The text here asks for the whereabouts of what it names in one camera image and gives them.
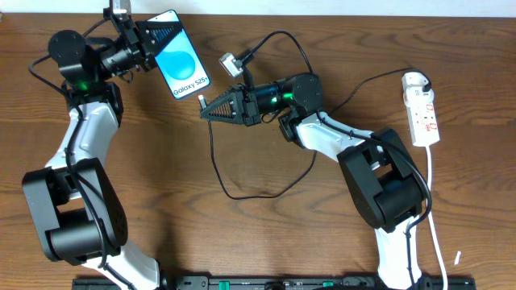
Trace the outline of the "blue Galaxy smartphone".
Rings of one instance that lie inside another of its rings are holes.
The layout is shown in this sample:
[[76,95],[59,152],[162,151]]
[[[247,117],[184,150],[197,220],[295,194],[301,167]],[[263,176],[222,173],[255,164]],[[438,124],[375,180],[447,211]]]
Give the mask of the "blue Galaxy smartphone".
[[[182,23],[175,10],[167,10],[147,21]],[[210,78],[185,27],[162,52],[154,57],[175,99],[188,97],[210,86]]]

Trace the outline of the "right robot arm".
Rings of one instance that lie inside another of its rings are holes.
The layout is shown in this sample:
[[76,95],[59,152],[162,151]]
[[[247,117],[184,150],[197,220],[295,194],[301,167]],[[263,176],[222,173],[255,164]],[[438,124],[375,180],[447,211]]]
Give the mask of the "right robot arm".
[[357,130],[332,119],[323,112],[320,78],[311,72],[264,85],[246,77],[212,102],[199,102],[207,122],[253,126],[278,113],[287,141],[336,161],[357,211],[375,230],[381,282],[416,287],[422,273],[414,235],[431,211],[431,191],[394,130]]

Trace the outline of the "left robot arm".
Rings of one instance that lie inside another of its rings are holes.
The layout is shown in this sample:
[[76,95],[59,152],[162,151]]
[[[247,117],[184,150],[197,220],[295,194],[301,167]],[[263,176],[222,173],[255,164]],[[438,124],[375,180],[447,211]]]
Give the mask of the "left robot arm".
[[57,87],[67,105],[69,127],[56,154],[22,180],[24,196],[44,255],[53,262],[94,269],[122,289],[174,289],[161,263],[128,237],[123,206],[106,174],[110,141],[123,117],[117,79],[156,61],[128,9],[107,8],[117,39],[90,31],[58,31],[48,42],[64,80]]

